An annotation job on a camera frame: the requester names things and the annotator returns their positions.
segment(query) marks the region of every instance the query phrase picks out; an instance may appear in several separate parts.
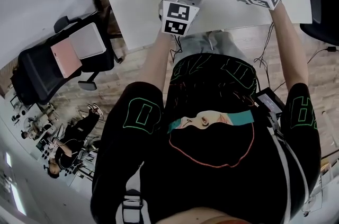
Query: wooden floor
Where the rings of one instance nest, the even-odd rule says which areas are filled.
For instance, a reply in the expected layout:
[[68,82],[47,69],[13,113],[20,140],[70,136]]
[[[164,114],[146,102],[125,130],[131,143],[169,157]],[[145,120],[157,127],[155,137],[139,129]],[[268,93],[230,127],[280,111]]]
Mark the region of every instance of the wooden floor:
[[[229,32],[232,34],[238,47],[253,61],[253,59],[259,57],[262,52],[268,29],[269,26],[257,26],[233,29],[229,30]],[[326,48],[326,44],[305,35],[298,26],[296,26],[296,30],[298,31],[308,57],[311,57],[317,50]],[[124,62],[116,65],[111,71],[100,73],[97,76],[95,79],[98,86],[97,91],[84,91],[77,85],[78,80],[85,80],[90,74],[83,74],[81,77],[73,79],[64,85],[51,101],[57,108],[57,113],[62,120],[67,121],[70,120],[71,117],[77,116],[77,109],[86,110],[87,103],[98,104],[104,111],[106,118],[124,88],[136,79],[139,69],[146,58],[147,47],[128,51],[123,39],[112,40],[112,44],[118,56],[124,56]],[[275,89],[283,82],[283,74],[274,30],[264,58],[269,64],[271,88]],[[326,132],[327,129],[322,117],[322,112],[326,111],[334,128],[339,129],[338,64],[339,52],[329,53],[327,51],[320,52],[309,63],[309,89],[315,108],[323,155],[336,149],[334,145],[332,145],[333,140],[331,135]],[[267,77],[264,69],[258,67],[258,62],[254,64],[254,67],[257,70],[261,88],[267,87]],[[172,63],[171,57],[169,56],[164,102],[167,97],[166,93],[171,73]],[[286,100],[287,89],[284,85],[278,89],[276,93],[283,101]],[[104,123],[99,122],[92,134],[101,135],[103,126]]]

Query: shoulder strap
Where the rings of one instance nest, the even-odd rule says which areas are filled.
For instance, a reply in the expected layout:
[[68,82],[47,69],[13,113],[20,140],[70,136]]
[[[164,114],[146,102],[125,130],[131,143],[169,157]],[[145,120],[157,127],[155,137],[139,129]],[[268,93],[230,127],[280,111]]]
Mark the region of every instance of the shoulder strap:
[[307,181],[306,181],[304,170],[302,169],[302,166],[300,165],[298,157],[296,156],[296,154],[294,153],[292,148],[288,145],[288,143],[286,142],[286,140],[284,138],[284,135],[280,131],[280,126],[279,126],[276,114],[273,113],[273,112],[270,112],[270,116],[268,118],[269,118],[269,121],[270,121],[270,123],[272,125],[271,128],[268,127],[268,130],[269,130],[269,132],[271,134],[271,137],[272,137],[272,139],[274,141],[274,144],[276,145],[276,148],[278,150],[278,153],[279,153],[279,156],[280,156],[280,160],[281,160],[282,166],[284,168],[286,184],[287,184],[287,205],[286,205],[286,210],[285,210],[285,215],[284,215],[284,222],[283,222],[285,224],[285,223],[288,223],[290,221],[290,218],[291,218],[291,185],[290,185],[290,174],[289,174],[289,167],[288,167],[287,158],[286,158],[285,152],[282,149],[279,141],[284,143],[284,145],[286,146],[287,150],[290,152],[290,154],[292,155],[292,157],[296,161],[297,166],[298,166],[298,168],[300,170],[300,174],[302,176],[302,180],[303,180],[304,188],[305,188],[305,200],[304,200],[304,203],[306,203],[308,201],[308,197],[309,197],[308,184],[307,184]]
[[140,193],[140,169],[126,183],[126,195],[119,205],[115,220],[117,224],[150,224],[147,202]]

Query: person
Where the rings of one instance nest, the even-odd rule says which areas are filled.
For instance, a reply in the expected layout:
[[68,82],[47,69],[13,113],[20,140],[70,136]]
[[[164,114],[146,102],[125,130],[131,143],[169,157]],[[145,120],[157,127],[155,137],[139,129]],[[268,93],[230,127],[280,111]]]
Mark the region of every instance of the person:
[[282,2],[270,13],[288,90],[281,128],[256,106],[256,71],[227,32],[179,38],[164,107],[172,36],[160,32],[106,120],[96,223],[279,224],[300,210],[319,176],[319,134],[300,39]]
[[96,105],[87,105],[88,116],[78,121],[74,126],[68,126],[65,136],[55,143],[59,146],[55,158],[49,161],[47,173],[51,178],[57,179],[62,169],[71,167],[82,149],[87,136],[92,132],[100,117],[102,110]]
[[33,138],[34,138],[34,135],[31,134],[31,133],[28,134],[26,131],[25,131],[25,132],[24,132],[24,131],[21,131],[21,137],[22,137],[22,139],[26,139],[26,138],[33,139]]

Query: black t-shirt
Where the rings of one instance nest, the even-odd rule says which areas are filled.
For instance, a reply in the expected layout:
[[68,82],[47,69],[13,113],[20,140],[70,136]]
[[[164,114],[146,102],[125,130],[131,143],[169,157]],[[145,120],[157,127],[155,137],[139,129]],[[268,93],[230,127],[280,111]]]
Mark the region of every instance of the black t-shirt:
[[[175,66],[165,108],[155,86],[130,84],[102,135],[91,202],[96,222],[114,222],[126,182],[144,162],[141,195],[152,223],[195,207],[252,223],[280,223],[286,177],[266,114],[254,104],[255,92],[251,65],[208,53],[186,57]],[[305,84],[291,89],[281,130],[311,192],[320,170],[320,144]],[[294,215],[305,189],[295,160],[284,151]]]

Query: pink notebook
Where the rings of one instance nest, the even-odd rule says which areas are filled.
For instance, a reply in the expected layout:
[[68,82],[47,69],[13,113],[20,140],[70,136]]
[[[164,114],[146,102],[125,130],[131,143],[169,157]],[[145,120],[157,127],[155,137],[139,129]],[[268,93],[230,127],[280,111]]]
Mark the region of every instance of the pink notebook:
[[69,38],[53,45],[51,49],[64,78],[68,78],[82,66]]

